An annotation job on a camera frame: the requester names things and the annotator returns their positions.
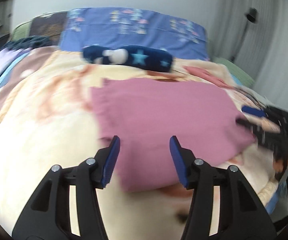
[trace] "brown fabric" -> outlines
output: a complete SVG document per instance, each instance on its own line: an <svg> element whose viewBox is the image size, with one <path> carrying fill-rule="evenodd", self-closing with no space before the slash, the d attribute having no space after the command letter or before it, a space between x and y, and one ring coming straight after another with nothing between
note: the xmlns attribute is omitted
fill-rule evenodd
<svg viewBox="0 0 288 240"><path fill-rule="evenodd" d="M17 86L27 75L23 72L28 71L27 74L32 74L38 70L44 62L49 58L54 51L57 50L56 46L41 47L31 51L31 55L21 60L12 70L8 83L0 89L0 110L14 87Z"/></svg>
<svg viewBox="0 0 288 240"><path fill-rule="evenodd" d="M45 17L36 17L31 22L29 36L49 36L54 45L57 45L64 30L67 12L56 12Z"/></svg>

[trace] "bed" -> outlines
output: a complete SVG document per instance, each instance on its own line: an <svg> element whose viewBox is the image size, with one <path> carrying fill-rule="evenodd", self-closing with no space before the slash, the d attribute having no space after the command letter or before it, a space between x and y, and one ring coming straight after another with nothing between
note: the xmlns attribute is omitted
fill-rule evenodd
<svg viewBox="0 0 288 240"><path fill-rule="evenodd" d="M0 224L9 234L31 193L53 164L76 166L104 146L99 140L100 125L88 101L89 87L102 87L104 78L212 83L188 72L184 68L188 65L207 70L229 86L236 86L224 65L209 62L204 28L184 19L131 8L82 8L37 17L26 23L25 28L21 35L15 30L13 39L47 35L59 46L32 50L15 66L9 82L0 89ZM118 49L130 44L168 51L175 57L172 72L152 73L124 65L90 65L80 52L90 45ZM223 90L238 110L241 111L242 105L255 106L236 90ZM278 129L266 119L247 118L267 130ZM252 144L218 167L237 165L271 213L279 186L274 179L272 161L272 153ZM218 189L215 191L210 234L217 232L219 215L220 195ZM155 190L123 192L115 173L111 184L98 195L110 239L135 237L135 229L128 232L120 229L129 223L137 230L142 227L139 223L151 229L138 239L154 238L154 234L158 234L155 239L166 236L180 239L183 225L173 224L164 202L172 207L183 205L186 209L189 199L181 199L179 204L176 198L165 199ZM151 202L155 210L149 208ZM130 210L121 209L128 205ZM138 212L147 213L147 210L151 213L136 222ZM73 233L78 234L74 189L70 212Z"/></svg>

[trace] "cyan star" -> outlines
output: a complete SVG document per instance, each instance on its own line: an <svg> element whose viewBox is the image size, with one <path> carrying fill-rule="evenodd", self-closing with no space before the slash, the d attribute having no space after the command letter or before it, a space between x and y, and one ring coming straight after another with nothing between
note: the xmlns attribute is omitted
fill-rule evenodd
<svg viewBox="0 0 288 240"><path fill-rule="evenodd" d="M137 53L131 53L134 57L133 64L140 64L145 66L145 59L148 57L147 55L143 54L143 50L137 50Z"/></svg>
<svg viewBox="0 0 288 240"><path fill-rule="evenodd" d="M161 60L161 65L162 67L168 67L170 63L168 63L167 61Z"/></svg>

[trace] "green fabric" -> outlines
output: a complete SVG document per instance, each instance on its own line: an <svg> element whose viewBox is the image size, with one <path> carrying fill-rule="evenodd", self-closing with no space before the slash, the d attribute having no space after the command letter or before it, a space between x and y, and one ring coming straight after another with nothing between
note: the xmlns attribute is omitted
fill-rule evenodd
<svg viewBox="0 0 288 240"><path fill-rule="evenodd" d="M12 33L11 41L17 41L21 38L28 37L30 28L31 28L31 22L26 22L18 26Z"/></svg>
<svg viewBox="0 0 288 240"><path fill-rule="evenodd" d="M217 64L223 64L227 67L227 69L229 70L229 72L237 77L238 80L241 81L241 83L243 84L243 86L246 87L251 87L254 84L254 79L251 78L248 74L246 74L242 69L240 69L238 66L236 66L235 64L233 64L232 62L228 61L227 59L224 58L214 58L213 62L217 63Z"/></svg>

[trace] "pillow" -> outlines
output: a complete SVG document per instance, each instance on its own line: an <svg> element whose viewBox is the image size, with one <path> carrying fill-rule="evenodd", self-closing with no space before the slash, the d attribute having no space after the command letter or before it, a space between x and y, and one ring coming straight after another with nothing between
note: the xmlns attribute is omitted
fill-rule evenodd
<svg viewBox="0 0 288 240"><path fill-rule="evenodd" d="M99 45L118 49L139 45L174 57L208 60L205 29L189 20L139 9L83 8L67 14L61 50Z"/></svg>

